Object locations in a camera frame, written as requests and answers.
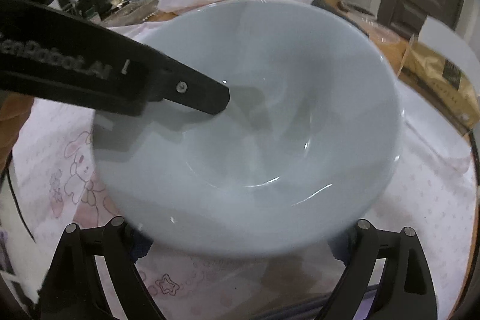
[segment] white bowl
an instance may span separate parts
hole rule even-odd
[[[144,42],[231,94],[216,116],[163,101],[138,118],[95,117],[100,176],[153,239],[280,254],[342,231],[389,183],[401,133],[395,76],[343,19],[293,1],[234,0]]]

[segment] screw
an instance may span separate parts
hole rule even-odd
[[[77,229],[77,224],[68,224],[67,227],[65,228],[65,232],[68,234],[71,234],[72,232],[75,232]]]
[[[125,222],[122,216],[117,216],[112,219],[113,226],[120,226]]]
[[[178,82],[177,92],[179,92],[180,94],[185,94],[187,90],[188,90],[188,86],[185,82]]]
[[[361,219],[358,221],[357,225],[361,228],[361,229],[368,229],[370,228],[370,223],[367,221],[367,220],[364,220],[364,219]]]
[[[410,236],[411,238],[415,236],[415,230],[409,226],[405,227],[403,231],[405,232],[405,235]]]

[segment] black mount bracket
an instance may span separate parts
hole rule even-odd
[[[0,0],[0,88],[125,115],[162,99],[215,115],[230,100],[149,46],[27,0]]]
[[[369,320],[434,320],[434,286],[420,241],[412,228],[380,231],[359,220],[349,231],[350,262],[315,320],[351,320],[368,287],[376,259],[386,258]],[[114,320],[94,256],[103,256],[118,299],[129,320],[165,320],[134,262],[146,255],[138,233],[123,217],[106,226],[65,228],[40,291],[41,320]]]

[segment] star print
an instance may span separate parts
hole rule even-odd
[[[155,281],[155,285],[157,285],[162,290],[163,294],[170,295],[176,295],[177,290],[180,288],[177,283],[171,280],[168,274],[163,274],[162,279],[158,279]]]

